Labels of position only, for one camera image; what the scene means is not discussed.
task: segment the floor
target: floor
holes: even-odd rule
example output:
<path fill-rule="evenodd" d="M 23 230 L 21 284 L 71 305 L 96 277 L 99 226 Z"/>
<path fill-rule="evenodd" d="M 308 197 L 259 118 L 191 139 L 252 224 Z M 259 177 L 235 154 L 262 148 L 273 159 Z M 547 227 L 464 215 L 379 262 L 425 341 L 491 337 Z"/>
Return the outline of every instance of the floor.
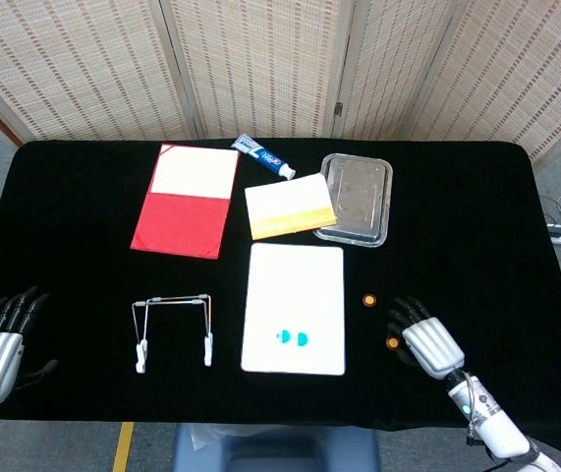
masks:
<path fill-rule="evenodd" d="M 0 194 L 15 148 L 0 137 Z M 561 155 L 538 166 L 535 180 L 541 194 L 561 195 Z M 544 204 L 545 211 L 553 205 Z M 556 248 L 561 265 L 561 248 Z M 120 423 L 0 422 L 0 471 L 14 472 L 112 470 Z M 175 426 L 136 423 L 127 462 L 131 472 L 169 470 Z M 383 472 L 458 472 L 484 470 L 492 465 L 482 447 L 466 447 L 464 429 L 424 428 L 378 433 Z M 561 453 L 542 445 L 561 465 Z M 518 470 L 508 465 L 505 471 Z"/>

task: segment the woven panel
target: woven panel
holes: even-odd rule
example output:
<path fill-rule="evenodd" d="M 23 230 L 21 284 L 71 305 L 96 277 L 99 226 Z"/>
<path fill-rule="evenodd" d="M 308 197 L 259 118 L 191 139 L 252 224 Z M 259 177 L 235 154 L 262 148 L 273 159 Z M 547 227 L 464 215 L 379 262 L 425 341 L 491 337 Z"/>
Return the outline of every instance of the woven panel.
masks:
<path fill-rule="evenodd" d="M 473 0 L 412 126 L 415 140 L 500 140 L 536 160 L 561 137 L 561 1 Z"/>
<path fill-rule="evenodd" d="M 204 134 L 319 137 L 344 0 L 171 0 Z"/>
<path fill-rule="evenodd" d="M 148 2 L 0 1 L 0 95 L 37 139 L 190 137 Z"/>
<path fill-rule="evenodd" d="M 415 100 L 428 62 L 444 32 L 452 2 L 371 0 L 367 11 L 342 136 L 386 140 Z"/>

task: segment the small round object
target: small round object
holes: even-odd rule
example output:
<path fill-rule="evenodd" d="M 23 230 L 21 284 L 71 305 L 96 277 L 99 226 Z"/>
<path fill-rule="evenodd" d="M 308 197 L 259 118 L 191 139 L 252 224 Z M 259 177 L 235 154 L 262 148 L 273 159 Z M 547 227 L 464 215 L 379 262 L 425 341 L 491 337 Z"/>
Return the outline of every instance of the small round object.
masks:
<path fill-rule="evenodd" d="M 363 296 L 363 304 L 368 308 L 373 307 L 376 304 L 376 296 L 371 293 L 366 293 Z"/>
<path fill-rule="evenodd" d="M 387 345 L 388 349 L 394 351 L 400 346 L 400 339 L 398 339 L 397 337 L 388 337 L 385 341 L 385 344 Z"/>

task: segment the blue chair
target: blue chair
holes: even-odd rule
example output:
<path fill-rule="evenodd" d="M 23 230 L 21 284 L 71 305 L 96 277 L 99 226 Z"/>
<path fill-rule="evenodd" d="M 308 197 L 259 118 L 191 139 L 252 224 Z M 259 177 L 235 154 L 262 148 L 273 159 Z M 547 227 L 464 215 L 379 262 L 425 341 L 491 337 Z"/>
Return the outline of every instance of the blue chair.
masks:
<path fill-rule="evenodd" d="M 178 424 L 173 472 L 380 472 L 374 430 L 285 426 L 250 437 L 225 437 L 197 451 Z"/>

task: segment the sticky note pad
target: sticky note pad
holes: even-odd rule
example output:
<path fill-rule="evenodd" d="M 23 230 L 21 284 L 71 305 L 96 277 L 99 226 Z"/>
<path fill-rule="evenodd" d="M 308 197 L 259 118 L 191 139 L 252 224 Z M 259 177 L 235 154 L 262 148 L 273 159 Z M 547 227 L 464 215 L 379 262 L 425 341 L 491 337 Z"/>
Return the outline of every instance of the sticky note pad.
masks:
<path fill-rule="evenodd" d="M 248 372 L 345 372 L 343 251 L 252 245 L 241 367 Z"/>
<path fill-rule="evenodd" d="M 252 238 L 335 224 L 326 180 L 321 174 L 245 189 Z"/>
<path fill-rule="evenodd" d="M 217 259 L 239 154 L 163 145 L 132 249 Z"/>

